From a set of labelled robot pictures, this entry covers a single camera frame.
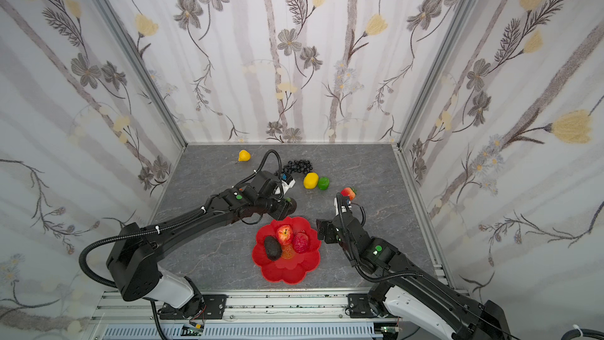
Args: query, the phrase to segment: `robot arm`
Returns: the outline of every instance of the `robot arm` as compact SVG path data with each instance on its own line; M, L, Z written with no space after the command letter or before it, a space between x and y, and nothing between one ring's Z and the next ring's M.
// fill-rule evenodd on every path
M442 340L503 340L509 328L501 307L458 294L411 262L382 238L370 237L351 213L350 200L338 194L336 217L316 221L318 238L339 243L352 267L374 286L373 316L406 318Z
M279 162L277 174L262 171L269 154ZM269 150L254 173L232 188L210 196L205 204L169 221L139 228L125 226L117 237L107 238L84 248L80 254L82 271L93 280L116 287L125 301L145 298L163 301L163 311L172 319L189 318L204 306L204 299L187 277L179 277L157 265L170 252L206 232L235 223L253 213L268 214L283 220L296 209L293 199L284 197L295 180L282 173L281 159ZM87 265L87 254L103 244L115 242L107 259L113 281L96 275Z

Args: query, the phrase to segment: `yellow lemon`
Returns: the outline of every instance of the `yellow lemon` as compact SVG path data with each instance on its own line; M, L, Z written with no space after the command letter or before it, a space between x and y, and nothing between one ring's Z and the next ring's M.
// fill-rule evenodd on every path
M252 155L250 155L247 151L245 151L245 150L239 151L239 161L240 162L247 162L251 158L252 158Z
M314 172L309 173L304 178L304 187L306 189L315 189L316 185L319 183L319 175Z

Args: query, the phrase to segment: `floral wallpaper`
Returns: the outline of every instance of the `floral wallpaper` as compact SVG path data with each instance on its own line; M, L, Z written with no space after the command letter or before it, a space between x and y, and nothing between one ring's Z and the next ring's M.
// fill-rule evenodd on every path
M602 329L601 0L478 0L403 150L455 283L513 334Z
M0 8L0 337L79 339L103 291L79 251L150 220L181 147L92 0Z
M189 142L396 142L460 0L109 0Z

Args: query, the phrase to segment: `red apple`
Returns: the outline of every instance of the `red apple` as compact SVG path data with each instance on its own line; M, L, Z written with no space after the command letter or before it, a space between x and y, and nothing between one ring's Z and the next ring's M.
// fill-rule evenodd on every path
M292 242L292 238L294 238L294 231L292 227L288 224L284 224L283 226L277 229L277 240L281 245L285 246Z
M308 250L309 245L310 239L308 238L308 235L306 235L304 232L298 232L292 242L292 246L294 247L294 251L296 251L296 253L306 252Z

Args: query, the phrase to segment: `gray marble table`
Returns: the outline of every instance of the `gray marble table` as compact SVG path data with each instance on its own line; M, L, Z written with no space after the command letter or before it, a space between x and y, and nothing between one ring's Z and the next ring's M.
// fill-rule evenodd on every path
M252 159L237 162L245 148ZM219 193L248 176L257 168L266 150L274 148L284 164L308 159L319 176L330 179L329 189L307 190L303 175L295 174L296 185L288 191L298 203L295 216L315 226L316 218L333 218L333 198L346 186L357 190L355 202L363 205L365 229L406 253L410 260L434 274L426 243L419 229L390 145L191 145L187 147L167 187L154 222L184 213L203 204L212 193ZM277 170L274 156L264 167ZM254 221L257 215L247 219ZM254 265L251 253L255 233L272 219L265 215L259 224L241 222L216 229L180 247L162 260L162 267L191 277L200 290L288 289L371 286L350 267L338 245L321 245L321 264L296 286L269 283Z

